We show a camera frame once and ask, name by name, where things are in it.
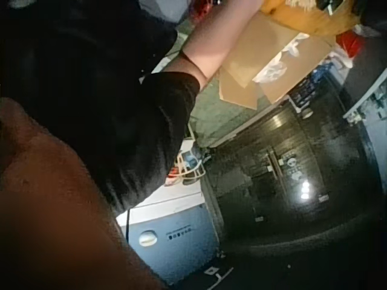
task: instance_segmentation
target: cable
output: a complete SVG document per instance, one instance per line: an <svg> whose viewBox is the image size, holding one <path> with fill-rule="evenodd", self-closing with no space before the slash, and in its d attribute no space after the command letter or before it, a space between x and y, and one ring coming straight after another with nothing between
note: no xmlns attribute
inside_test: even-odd
<svg viewBox="0 0 387 290"><path fill-rule="evenodd" d="M127 212L128 214L126 215L125 239L126 242L129 243L129 210Z"/></svg>

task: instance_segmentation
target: brown cardboard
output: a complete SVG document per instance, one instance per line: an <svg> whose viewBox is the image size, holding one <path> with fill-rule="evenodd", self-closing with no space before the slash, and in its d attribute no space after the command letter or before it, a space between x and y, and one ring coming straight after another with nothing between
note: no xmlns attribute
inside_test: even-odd
<svg viewBox="0 0 387 290"><path fill-rule="evenodd" d="M281 61L287 66L286 73L278 80L259 84L271 103L275 103L294 88L318 64L326 58L332 46L317 37L304 39L297 46L300 56L293 57L289 53L282 56Z"/></svg>
<svg viewBox="0 0 387 290"><path fill-rule="evenodd" d="M219 96L221 100L226 102L256 110L258 98L265 95L261 87L255 82L250 82L243 88L224 68L221 68Z"/></svg>
<svg viewBox="0 0 387 290"><path fill-rule="evenodd" d="M220 98L224 101L257 108L257 99L266 96L276 103L307 76L331 51L334 37L310 37L302 40L299 57L283 53L286 73L278 80L256 84L252 79L296 36L297 31L282 27L257 14L243 32L220 70Z"/></svg>
<svg viewBox="0 0 387 290"><path fill-rule="evenodd" d="M223 63L223 68L245 88L297 35L297 31L257 13Z"/></svg>

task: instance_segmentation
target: door handle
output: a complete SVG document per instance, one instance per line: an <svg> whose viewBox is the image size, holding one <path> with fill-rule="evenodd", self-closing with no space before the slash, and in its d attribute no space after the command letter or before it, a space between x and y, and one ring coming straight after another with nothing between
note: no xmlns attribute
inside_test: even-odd
<svg viewBox="0 0 387 290"><path fill-rule="evenodd" d="M277 171L277 174L282 177L284 174L282 172L281 166L278 163L277 156L273 149L269 150L268 158L271 160L270 165L274 164L275 170Z"/></svg>
<svg viewBox="0 0 387 290"><path fill-rule="evenodd" d="M275 180L278 180L278 176L277 176L277 170L273 164L273 161L272 159L270 158L270 155L266 155L267 159L268 159L268 163L270 164L270 167L272 168L272 172L273 172L273 175L274 175L274 179Z"/></svg>

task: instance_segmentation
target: person's forearm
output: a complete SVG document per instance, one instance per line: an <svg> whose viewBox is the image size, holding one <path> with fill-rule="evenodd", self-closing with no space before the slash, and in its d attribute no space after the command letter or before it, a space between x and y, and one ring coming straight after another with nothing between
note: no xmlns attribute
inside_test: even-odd
<svg viewBox="0 0 387 290"><path fill-rule="evenodd" d="M263 0L226 0L214 7L183 46L182 51L189 60L178 56L165 71L189 73L203 89L262 3Z"/></svg>

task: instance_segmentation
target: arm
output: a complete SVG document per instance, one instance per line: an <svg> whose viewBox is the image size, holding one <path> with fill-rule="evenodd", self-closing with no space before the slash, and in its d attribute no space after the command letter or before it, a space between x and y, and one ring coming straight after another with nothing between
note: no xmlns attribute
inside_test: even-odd
<svg viewBox="0 0 387 290"><path fill-rule="evenodd" d="M0 155L0 164L8 160L0 168L0 233L7 237L0 256L12 283L164 289L123 240L76 153L10 99L0 100L0 122L0 149L14 149L10 158Z"/></svg>
<svg viewBox="0 0 387 290"><path fill-rule="evenodd" d="M184 44L182 51L189 60L178 56L164 71L191 74L203 89L262 3L263 0L226 0L214 7Z"/></svg>

